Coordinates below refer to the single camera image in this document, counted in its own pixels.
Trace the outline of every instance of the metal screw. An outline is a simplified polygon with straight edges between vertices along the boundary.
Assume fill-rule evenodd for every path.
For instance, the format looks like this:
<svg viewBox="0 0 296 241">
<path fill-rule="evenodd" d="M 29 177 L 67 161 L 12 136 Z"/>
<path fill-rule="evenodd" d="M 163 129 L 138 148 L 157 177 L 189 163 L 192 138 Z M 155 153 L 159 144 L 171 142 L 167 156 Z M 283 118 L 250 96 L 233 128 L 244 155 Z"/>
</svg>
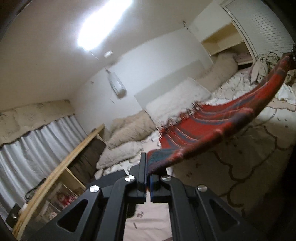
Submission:
<svg viewBox="0 0 296 241">
<path fill-rule="evenodd" d="M 163 181 L 168 182 L 168 181 L 170 181 L 170 180 L 172 179 L 172 177 L 171 177 L 171 176 L 163 176 L 163 177 L 161 177 L 161 179 L 162 179 Z"/>
<path fill-rule="evenodd" d="M 97 185 L 94 185 L 94 186 L 91 186 L 89 188 L 89 190 L 92 192 L 92 193 L 95 193 L 95 192 L 98 192 L 100 190 L 100 187 L 97 186 Z"/>
<path fill-rule="evenodd" d="M 200 192 L 206 192 L 207 191 L 207 186 L 205 186 L 205 185 L 199 185 L 197 187 L 197 190 L 200 191 Z"/>
<path fill-rule="evenodd" d="M 134 179 L 135 179 L 135 177 L 133 175 L 128 175 L 125 177 L 125 180 L 129 183 L 132 182 Z"/>
</svg>

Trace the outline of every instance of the white curtain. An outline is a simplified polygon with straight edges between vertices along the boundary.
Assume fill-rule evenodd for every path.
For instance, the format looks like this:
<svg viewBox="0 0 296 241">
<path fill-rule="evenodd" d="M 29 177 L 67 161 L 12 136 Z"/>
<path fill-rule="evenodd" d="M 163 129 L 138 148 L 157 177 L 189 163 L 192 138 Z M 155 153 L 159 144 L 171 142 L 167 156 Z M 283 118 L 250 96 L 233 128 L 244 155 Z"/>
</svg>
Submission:
<svg viewBox="0 0 296 241">
<path fill-rule="evenodd" d="M 0 214 L 5 220 L 25 194 L 61 163 L 86 137 L 75 116 L 64 117 L 28 132 L 0 148 Z"/>
</svg>

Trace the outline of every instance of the red blanket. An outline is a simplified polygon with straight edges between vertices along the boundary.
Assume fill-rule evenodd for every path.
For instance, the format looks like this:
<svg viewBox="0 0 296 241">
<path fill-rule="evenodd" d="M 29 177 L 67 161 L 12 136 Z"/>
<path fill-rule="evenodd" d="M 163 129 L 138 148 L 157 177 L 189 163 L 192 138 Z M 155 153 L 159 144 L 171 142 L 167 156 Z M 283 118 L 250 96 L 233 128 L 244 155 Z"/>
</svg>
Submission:
<svg viewBox="0 0 296 241">
<path fill-rule="evenodd" d="M 288 54 L 252 91 L 226 104 L 202 105 L 192 115 L 184 113 L 180 123 L 161 131 L 162 149 L 148 152 L 148 175 L 200 154 L 237 133 L 268 105 L 288 71 L 295 68 L 293 55 Z"/>
</svg>

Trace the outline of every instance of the ceiling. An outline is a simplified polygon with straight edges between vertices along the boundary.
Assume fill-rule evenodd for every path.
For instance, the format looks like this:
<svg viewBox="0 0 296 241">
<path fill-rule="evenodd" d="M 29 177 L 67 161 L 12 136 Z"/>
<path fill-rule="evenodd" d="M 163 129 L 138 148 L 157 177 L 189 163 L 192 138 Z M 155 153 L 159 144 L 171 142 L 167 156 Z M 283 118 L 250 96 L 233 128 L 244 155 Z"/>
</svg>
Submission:
<svg viewBox="0 0 296 241">
<path fill-rule="evenodd" d="M 106 0 L 33 0 L 0 41 L 0 110 L 67 99 L 71 93 L 136 46 L 180 29 L 211 0 L 133 0 L 121 21 L 92 53 L 77 46 L 84 20 Z"/>
<path fill-rule="evenodd" d="M 0 39 L 16 15 L 32 0 L 1 0 L 0 2 Z"/>
</svg>

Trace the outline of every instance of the black metal clamp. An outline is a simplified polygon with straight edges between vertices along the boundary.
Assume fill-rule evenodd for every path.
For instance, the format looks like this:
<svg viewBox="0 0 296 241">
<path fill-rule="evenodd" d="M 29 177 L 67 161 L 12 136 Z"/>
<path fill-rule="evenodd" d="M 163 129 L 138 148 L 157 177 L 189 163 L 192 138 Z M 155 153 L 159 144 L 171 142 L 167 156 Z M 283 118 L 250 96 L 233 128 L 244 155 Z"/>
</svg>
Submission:
<svg viewBox="0 0 296 241">
<path fill-rule="evenodd" d="M 120 241 L 128 213 L 146 201 L 146 154 L 140 164 L 91 183 L 87 191 L 29 241 Z M 206 186 L 149 177 L 151 201 L 168 203 L 174 241 L 263 241 L 266 238 Z"/>
</svg>

